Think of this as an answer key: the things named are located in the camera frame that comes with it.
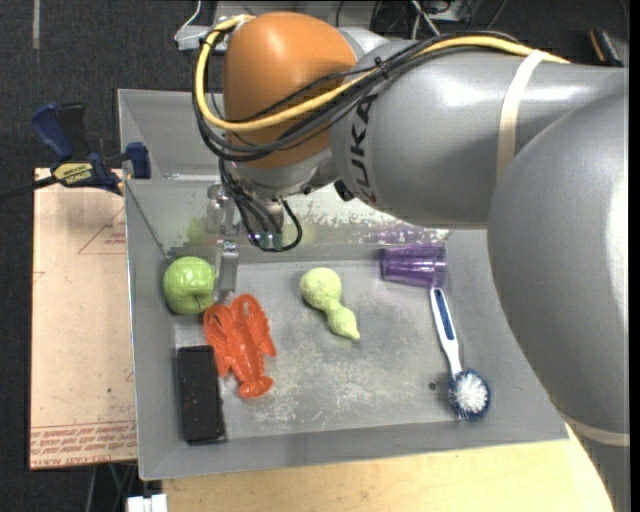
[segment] cardboard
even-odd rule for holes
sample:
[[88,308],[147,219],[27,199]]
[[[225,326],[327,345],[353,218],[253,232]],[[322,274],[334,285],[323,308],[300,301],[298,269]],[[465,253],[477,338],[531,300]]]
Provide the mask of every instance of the cardboard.
[[31,469],[136,458],[128,308],[124,199],[36,191]]

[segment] yellow cable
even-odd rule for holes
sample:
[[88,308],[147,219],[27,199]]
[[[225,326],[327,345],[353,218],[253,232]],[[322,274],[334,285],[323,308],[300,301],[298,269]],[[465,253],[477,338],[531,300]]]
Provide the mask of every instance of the yellow cable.
[[[280,123],[284,123],[286,121],[293,119],[294,117],[298,117],[301,114],[306,114],[307,112],[311,112],[312,110],[317,109],[329,103],[339,94],[341,94],[343,91],[346,91],[350,87],[353,87],[360,80],[363,80],[364,78],[369,76],[371,73],[374,73],[376,71],[375,69],[368,71],[360,75],[358,78],[355,78],[350,82],[342,84],[341,86],[329,92],[321,94],[320,96],[317,96],[310,100],[307,100],[304,103],[301,103],[300,105],[297,105],[295,107],[288,108],[287,110],[283,110],[281,112],[272,114],[267,117],[263,117],[261,119],[256,119],[254,121],[248,121],[248,122],[242,122],[242,123],[224,121],[223,119],[216,117],[213,114],[213,112],[209,110],[209,106],[207,105],[205,92],[204,92],[204,70],[206,68],[207,60],[209,58],[209,53],[211,52],[211,45],[213,44],[213,41],[215,40],[215,38],[220,34],[220,32],[233,28],[234,26],[238,25],[240,22],[247,21],[248,19],[252,19],[252,17],[241,15],[236,18],[226,20],[223,23],[217,25],[213,29],[213,32],[211,32],[205,38],[205,44],[202,45],[200,54],[198,56],[198,61],[196,64],[196,76],[195,76],[196,102],[204,118],[210,123],[212,123],[214,126],[217,126],[218,128],[236,132],[236,133],[247,133],[247,132],[260,130],[262,128],[275,126]],[[502,50],[506,53],[510,53],[513,55],[519,55],[522,57],[526,57],[531,52],[534,51],[533,48],[529,48],[528,46],[512,43],[496,37],[461,36],[455,39],[448,39],[445,41],[441,41],[439,43],[435,43],[432,46],[429,46],[421,50],[420,52],[416,53],[415,55],[411,56],[408,60],[418,58],[422,55],[426,55],[428,53],[431,53],[437,50],[455,48],[459,46],[477,46],[477,47],[483,47],[483,48],[493,48],[497,50]],[[546,53],[546,52],[544,52],[544,60],[548,62],[556,62],[556,63],[563,63],[563,64],[568,63],[567,60],[562,59],[560,57],[556,57],[555,55],[551,55],[550,53]]]

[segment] toothbrush bristles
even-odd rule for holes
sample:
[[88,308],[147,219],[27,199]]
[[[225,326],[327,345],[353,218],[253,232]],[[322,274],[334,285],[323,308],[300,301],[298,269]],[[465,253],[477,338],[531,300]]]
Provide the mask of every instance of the toothbrush bristles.
[[464,370],[449,383],[449,402],[461,419],[472,420],[488,409],[491,390],[475,370]]

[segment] cable bundle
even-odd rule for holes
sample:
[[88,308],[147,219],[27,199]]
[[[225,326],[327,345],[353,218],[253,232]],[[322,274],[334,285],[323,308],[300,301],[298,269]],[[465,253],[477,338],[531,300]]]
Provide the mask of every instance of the cable bundle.
[[[379,84],[386,80],[393,79],[411,67],[421,64],[428,59],[440,56],[443,53],[458,51],[464,48],[484,48],[512,55],[527,56],[534,51],[532,48],[521,45],[511,36],[499,32],[465,32],[462,34],[452,33],[438,35],[427,40],[417,41],[386,59],[377,58],[375,59],[375,63],[369,67],[327,75],[247,119],[229,121],[221,115],[215,100],[213,101],[213,106],[217,111],[217,115],[211,112],[206,102],[206,95],[209,92],[206,79],[209,56],[211,49],[238,24],[250,19],[251,17],[243,15],[226,20],[216,26],[206,38],[201,41],[200,51],[197,54],[194,67],[192,101],[202,138],[207,147],[219,157],[219,168],[223,185],[238,206],[243,223],[249,232],[249,239],[254,245],[268,252],[281,252],[292,249],[298,245],[302,238],[300,223],[291,212],[286,200],[280,198],[284,209],[296,225],[298,235],[296,240],[289,246],[279,247],[279,244],[276,243],[273,248],[265,247],[264,243],[260,241],[260,237],[251,231],[248,222],[249,215],[256,219],[265,233],[275,231],[276,241],[278,237],[281,238],[282,231],[266,208],[254,200],[233,180],[225,168],[225,161],[250,162],[264,158],[274,151],[293,149],[337,123]],[[550,54],[545,54],[544,58],[551,62],[566,62],[564,59]],[[299,105],[278,111],[278,109],[289,104],[292,100],[299,98],[320,85],[347,77],[353,78],[349,82],[306,100]],[[276,126],[303,115],[304,118],[302,120],[291,126],[278,139],[267,144],[251,144],[244,141],[240,135],[242,133]],[[230,143],[224,137],[216,134],[205,120],[233,134],[238,140],[245,144],[238,145]]]

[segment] wooden table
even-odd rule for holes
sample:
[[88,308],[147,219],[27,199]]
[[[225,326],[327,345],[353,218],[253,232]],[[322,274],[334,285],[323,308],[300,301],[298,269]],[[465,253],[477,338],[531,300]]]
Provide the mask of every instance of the wooden table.
[[170,512],[604,512],[593,464],[569,439],[367,462],[166,480]]

